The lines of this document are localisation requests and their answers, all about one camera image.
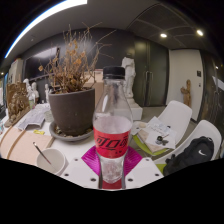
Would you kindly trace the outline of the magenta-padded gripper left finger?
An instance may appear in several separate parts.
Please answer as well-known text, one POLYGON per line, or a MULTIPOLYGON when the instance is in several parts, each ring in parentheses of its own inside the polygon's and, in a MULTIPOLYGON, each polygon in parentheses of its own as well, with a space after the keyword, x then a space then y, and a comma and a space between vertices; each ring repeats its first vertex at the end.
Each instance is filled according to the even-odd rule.
POLYGON ((98 189, 100 175, 100 159, 91 147, 82 157, 73 158, 61 177, 84 188, 98 189))

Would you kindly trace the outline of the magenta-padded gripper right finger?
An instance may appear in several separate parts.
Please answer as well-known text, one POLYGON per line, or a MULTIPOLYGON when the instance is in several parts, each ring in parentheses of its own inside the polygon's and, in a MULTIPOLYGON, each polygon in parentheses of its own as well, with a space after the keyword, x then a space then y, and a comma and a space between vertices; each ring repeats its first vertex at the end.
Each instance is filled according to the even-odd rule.
POLYGON ((128 148, 123 163, 124 189, 140 188, 163 177, 150 157, 142 157, 132 147, 128 148))

